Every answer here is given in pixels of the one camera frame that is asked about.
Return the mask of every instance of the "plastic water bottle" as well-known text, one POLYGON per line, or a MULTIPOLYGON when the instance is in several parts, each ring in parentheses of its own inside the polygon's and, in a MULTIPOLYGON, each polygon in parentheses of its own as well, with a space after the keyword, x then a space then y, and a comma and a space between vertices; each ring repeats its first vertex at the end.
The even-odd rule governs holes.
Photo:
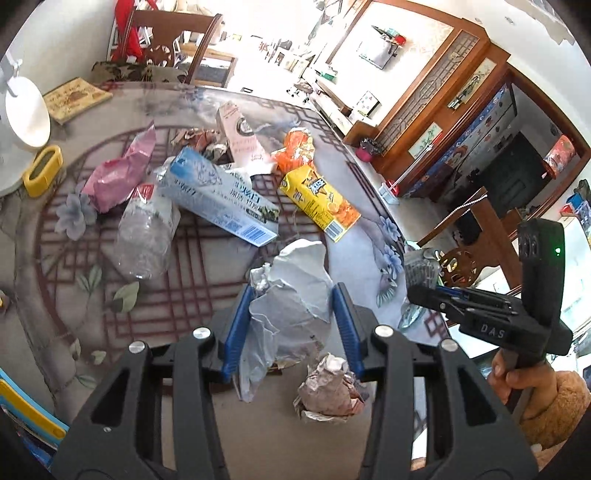
POLYGON ((140 183, 119 223, 115 258, 121 273, 149 279, 168 269, 170 244, 180 220, 177 206, 158 194, 155 170, 145 183, 140 183))

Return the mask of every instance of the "red cloth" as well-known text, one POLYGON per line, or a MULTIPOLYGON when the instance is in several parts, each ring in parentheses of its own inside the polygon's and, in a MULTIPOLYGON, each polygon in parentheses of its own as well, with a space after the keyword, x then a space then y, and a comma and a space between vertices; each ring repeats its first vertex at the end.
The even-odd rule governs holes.
MULTIPOLYGON (((150 6, 157 10, 158 6, 156 5, 155 0, 148 0, 150 6)), ((115 19, 117 21, 117 29, 119 30, 120 40, 123 40, 123 36, 125 34, 125 27, 127 26, 127 19, 131 15, 131 12, 134 10, 134 0, 118 0, 117 4, 115 5, 115 19)), ((144 53, 142 52, 141 47, 139 46, 139 35, 136 28, 132 28, 129 32, 129 38, 127 39, 127 47, 125 52, 123 52, 123 45, 119 43, 117 47, 117 51, 113 55, 112 60, 127 60, 127 57, 133 55, 137 62, 140 63, 144 60, 144 53)))

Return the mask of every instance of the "crumpled foil wrapper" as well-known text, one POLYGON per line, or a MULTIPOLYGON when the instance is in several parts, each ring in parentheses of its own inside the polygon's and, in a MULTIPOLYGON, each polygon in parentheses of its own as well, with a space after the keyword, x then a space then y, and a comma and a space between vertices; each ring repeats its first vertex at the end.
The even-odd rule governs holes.
POLYGON ((347 361, 327 353, 308 367, 294 408, 302 420, 344 423, 363 411, 369 396, 369 387, 355 378, 347 361))
POLYGON ((178 131, 170 144, 175 154, 178 154, 184 147, 191 147, 198 153, 203 153, 208 145, 216 143, 219 133, 215 130, 203 128, 182 128, 178 131))
POLYGON ((315 358, 330 335, 333 281, 324 269, 326 247, 300 238, 272 264, 250 271, 256 298, 235 384, 242 401, 253 400, 267 369, 315 358))
POLYGON ((312 134, 307 128, 292 128, 285 136, 283 146, 285 148, 271 154, 283 175, 314 160, 312 134))

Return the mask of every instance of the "pink plastic bag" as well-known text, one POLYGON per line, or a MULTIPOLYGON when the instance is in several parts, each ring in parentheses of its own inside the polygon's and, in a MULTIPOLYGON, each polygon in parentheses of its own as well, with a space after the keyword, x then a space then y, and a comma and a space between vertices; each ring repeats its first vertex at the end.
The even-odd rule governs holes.
POLYGON ((82 193, 90 197, 98 212, 108 212, 129 197, 143 179, 155 145, 152 122, 147 130, 136 135, 123 157, 107 160, 95 168, 82 193))

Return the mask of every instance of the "white plastic bag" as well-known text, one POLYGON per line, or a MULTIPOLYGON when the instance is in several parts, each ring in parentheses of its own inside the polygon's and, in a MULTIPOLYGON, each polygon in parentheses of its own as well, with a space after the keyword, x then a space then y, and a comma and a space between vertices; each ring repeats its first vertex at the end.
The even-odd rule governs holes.
POLYGON ((251 302, 235 385, 241 400, 252 401, 274 361, 280 367, 315 358, 330 333, 333 282, 324 270, 326 247, 299 239, 287 245, 271 265, 251 270, 258 295, 251 302))

